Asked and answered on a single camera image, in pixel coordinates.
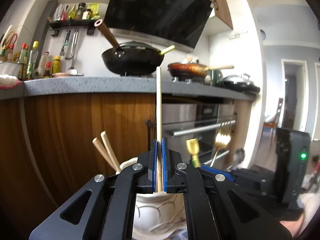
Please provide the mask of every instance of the gray speckled countertop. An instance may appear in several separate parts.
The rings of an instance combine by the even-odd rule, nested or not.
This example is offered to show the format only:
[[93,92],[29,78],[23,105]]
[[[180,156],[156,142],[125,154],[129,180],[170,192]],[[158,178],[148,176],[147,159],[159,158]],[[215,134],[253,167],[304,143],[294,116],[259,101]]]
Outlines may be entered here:
[[[137,77],[60,77],[26,81],[14,89],[0,90],[0,100],[72,93],[155,93],[156,79]],[[208,96],[253,101],[255,96],[185,82],[162,82],[162,93],[176,96]]]

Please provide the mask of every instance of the wooden chair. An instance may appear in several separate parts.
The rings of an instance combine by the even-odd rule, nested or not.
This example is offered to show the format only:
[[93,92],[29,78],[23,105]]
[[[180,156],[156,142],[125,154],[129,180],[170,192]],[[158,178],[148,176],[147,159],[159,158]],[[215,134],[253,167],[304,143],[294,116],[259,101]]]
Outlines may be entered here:
[[263,123],[262,133],[263,133],[263,130],[265,127],[272,129],[271,139],[270,139],[270,147],[272,146],[272,142],[273,142],[273,133],[274,133],[275,129],[278,127],[282,104],[283,104],[283,98],[279,98],[276,116],[275,116],[274,120],[272,122],[264,122]]

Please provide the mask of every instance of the black spice shelf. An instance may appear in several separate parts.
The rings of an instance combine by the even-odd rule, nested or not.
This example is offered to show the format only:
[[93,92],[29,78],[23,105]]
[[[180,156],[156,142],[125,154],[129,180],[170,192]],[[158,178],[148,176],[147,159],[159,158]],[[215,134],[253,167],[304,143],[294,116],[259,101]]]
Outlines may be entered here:
[[68,26],[87,26],[87,35],[93,35],[94,34],[94,23],[97,20],[66,20],[64,22],[62,21],[54,21],[49,22],[51,36],[55,37],[59,35],[60,30],[67,29]]

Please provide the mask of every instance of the floor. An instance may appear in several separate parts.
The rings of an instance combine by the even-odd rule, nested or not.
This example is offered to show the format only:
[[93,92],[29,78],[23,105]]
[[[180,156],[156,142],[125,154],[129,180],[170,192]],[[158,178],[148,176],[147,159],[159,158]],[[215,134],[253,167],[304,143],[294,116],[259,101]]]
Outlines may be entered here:
[[[276,170],[276,141],[270,146],[271,131],[264,131],[257,150],[254,164],[269,170]],[[311,161],[312,156],[320,154],[320,141],[312,141],[310,144],[310,153],[306,174],[311,174],[315,168],[315,164]]]

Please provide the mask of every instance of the green light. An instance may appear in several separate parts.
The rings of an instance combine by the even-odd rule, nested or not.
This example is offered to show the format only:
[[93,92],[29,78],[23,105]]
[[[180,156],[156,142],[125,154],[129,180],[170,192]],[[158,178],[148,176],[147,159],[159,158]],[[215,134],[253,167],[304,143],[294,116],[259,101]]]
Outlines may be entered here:
[[304,160],[305,158],[307,158],[307,154],[301,153],[301,154],[300,154],[300,158],[301,158],[302,160]]

